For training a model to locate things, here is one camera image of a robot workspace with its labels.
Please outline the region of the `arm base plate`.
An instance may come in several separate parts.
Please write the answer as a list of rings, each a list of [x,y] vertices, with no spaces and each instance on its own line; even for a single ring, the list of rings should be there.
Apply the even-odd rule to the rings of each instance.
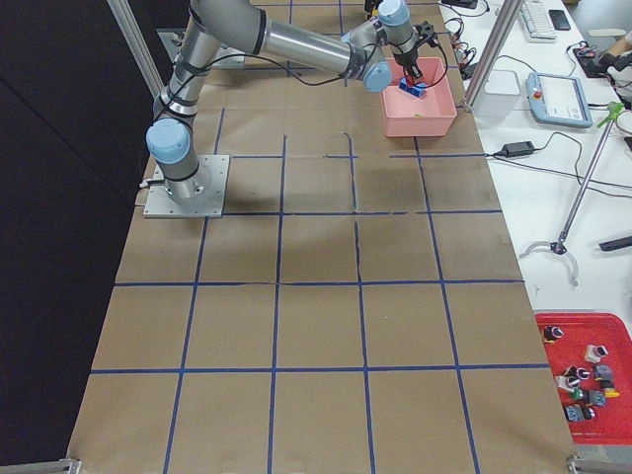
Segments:
[[[228,155],[199,155],[197,173],[186,181],[166,180],[158,165],[148,188],[147,218],[220,218],[229,175]]]

